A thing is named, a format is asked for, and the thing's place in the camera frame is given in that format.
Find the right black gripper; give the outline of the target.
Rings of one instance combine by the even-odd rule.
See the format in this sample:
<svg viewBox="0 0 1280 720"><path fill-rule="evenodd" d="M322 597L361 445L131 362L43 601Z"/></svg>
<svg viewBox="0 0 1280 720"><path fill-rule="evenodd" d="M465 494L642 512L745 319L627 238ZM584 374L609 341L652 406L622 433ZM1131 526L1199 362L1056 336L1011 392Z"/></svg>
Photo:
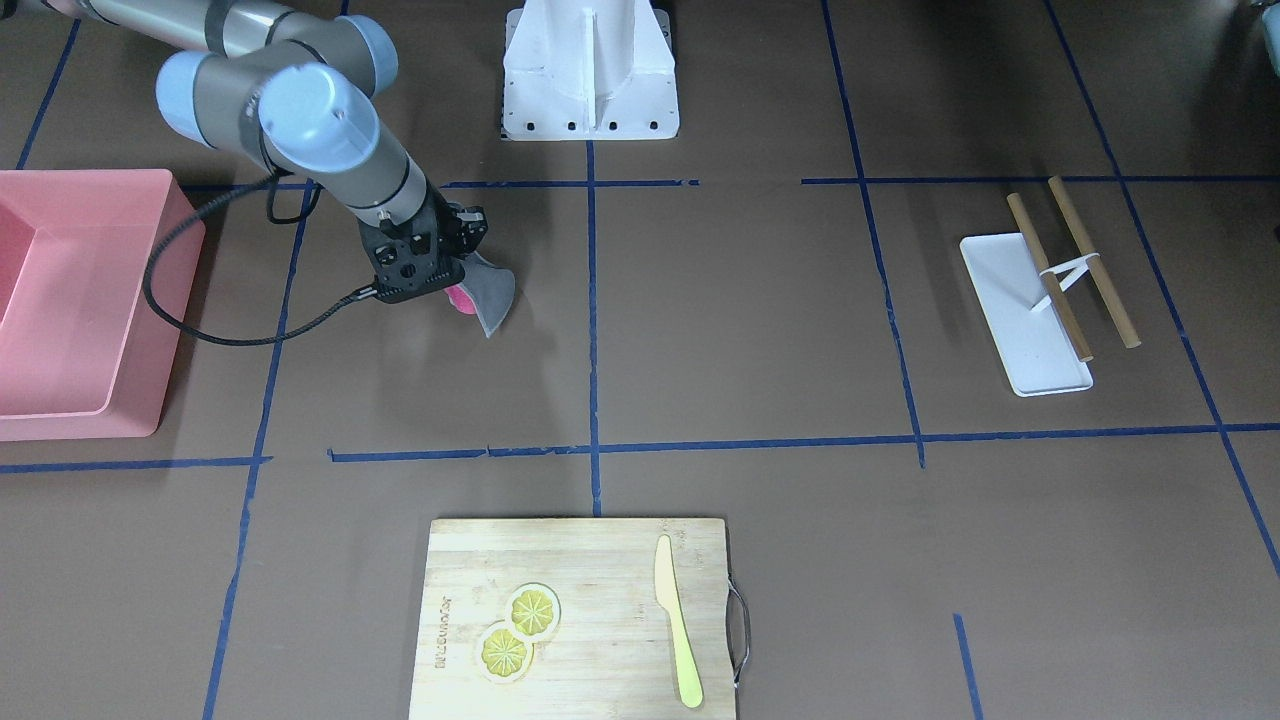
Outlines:
<svg viewBox="0 0 1280 720"><path fill-rule="evenodd" d="M484 208L465 206L447 201L442 195L430 195L425 202L428 214L428 251L434 263L447 259L462 261L472 255L488 232Z"/></svg>

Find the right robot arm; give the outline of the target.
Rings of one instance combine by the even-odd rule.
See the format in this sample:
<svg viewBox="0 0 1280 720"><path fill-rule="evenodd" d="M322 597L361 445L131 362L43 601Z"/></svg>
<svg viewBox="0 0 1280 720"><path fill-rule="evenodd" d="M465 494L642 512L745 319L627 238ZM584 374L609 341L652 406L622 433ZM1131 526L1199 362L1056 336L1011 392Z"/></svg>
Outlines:
<svg viewBox="0 0 1280 720"><path fill-rule="evenodd" d="M3 17L38 9L174 46L155 81L164 120L196 143L320 183L357 218L374 263L472 260L483 211L447 202L372 105L399 69L375 20L273 1L5 1Z"/></svg>

